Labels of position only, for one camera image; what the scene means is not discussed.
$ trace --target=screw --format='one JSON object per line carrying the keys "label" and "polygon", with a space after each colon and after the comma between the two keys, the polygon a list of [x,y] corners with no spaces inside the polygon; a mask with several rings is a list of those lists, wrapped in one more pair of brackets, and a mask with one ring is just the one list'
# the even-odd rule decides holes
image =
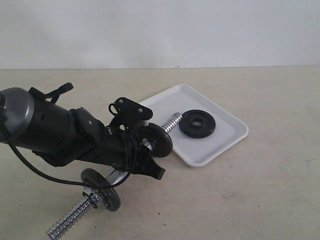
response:
{"label": "screw", "polygon": [[[178,112],[173,114],[161,127],[165,130],[166,133],[169,133],[174,127],[178,125],[182,115]],[[153,146],[144,139],[143,144],[150,150]],[[113,170],[106,177],[107,181],[113,185],[120,182],[128,173],[126,171]],[[92,191],[90,188],[84,190],[85,193]],[[71,227],[74,225],[90,208],[97,207],[97,203],[102,200],[102,198],[97,194],[97,191],[92,192],[93,197],[84,196],[70,211],[67,212],[63,217],[61,217],[50,229],[46,232],[51,240],[57,240],[61,238]]]}

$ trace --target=black weight plate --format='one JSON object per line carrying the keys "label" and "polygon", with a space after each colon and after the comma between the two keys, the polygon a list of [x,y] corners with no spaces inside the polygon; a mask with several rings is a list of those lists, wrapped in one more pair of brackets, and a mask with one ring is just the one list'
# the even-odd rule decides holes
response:
{"label": "black weight plate", "polygon": [[169,134],[157,124],[150,122],[148,126],[141,126],[138,128],[137,133],[140,141],[147,139],[153,143],[154,149],[151,151],[151,155],[154,157],[164,158],[174,148]]}
{"label": "black weight plate", "polygon": [[[99,187],[111,185],[104,176],[92,168],[86,168],[81,172],[81,180],[84,183],[97,185]],[[104,199],[107,199],[107,206],[105,207],[107,210],[115,212],[120,208],[121,201],[116,190],[113,188],[99,189],[99,192],[104,195]]]}
{"label": "black weight plate", "polygon": [[182,115],[180,130],[187,136],[202,139],[210,136],[216,129],[216,121],[206,111],[189,110]]}

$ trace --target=beige table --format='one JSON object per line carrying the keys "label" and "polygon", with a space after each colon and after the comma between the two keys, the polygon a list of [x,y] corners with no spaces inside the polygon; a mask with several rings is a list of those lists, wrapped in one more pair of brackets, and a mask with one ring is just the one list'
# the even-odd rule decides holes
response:
{"label": "beige table", "polygon": [[[161,181],[134,175],[116,190],[117,212],[92,209],[64,239],[318,240],[320,239],[320,67],[171,70],[2,70],[0,89],[44,92],[72,82],[58,104],[87,108],[108,124],[108,104],[141,101],[188,84],[244,121],[249,135],[204,167],[172,153],[157,159]],[[42,171],[69,180],[93,167],[54,168],[22,151]],[[0,145],[0,239],[47,239],[82,187],[49,182]]]}

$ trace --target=white plastic tray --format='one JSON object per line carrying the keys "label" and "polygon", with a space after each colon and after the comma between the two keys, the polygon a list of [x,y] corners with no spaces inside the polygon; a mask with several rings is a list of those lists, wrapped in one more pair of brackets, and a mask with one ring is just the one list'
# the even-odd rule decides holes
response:
{"label": "white plastic tray", "polygon": [[184,135],[177,126],[170,132],[173,150],[185,163],[201,167],[248,135],[245,123],[188,85],[180,84],[140,102],[152,109],[150,122],[161,125],[172,114],[200,109],[211,114],[216,122],[215,131],[205,138],[191,138]]}

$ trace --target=white background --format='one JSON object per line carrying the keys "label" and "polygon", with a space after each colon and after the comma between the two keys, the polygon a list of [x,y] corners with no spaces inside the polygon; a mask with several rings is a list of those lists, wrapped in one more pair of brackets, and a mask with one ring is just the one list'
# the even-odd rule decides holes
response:
{"label": "white background", "polygon": [[0,69],[320,65],[319,0],[5,0]]}

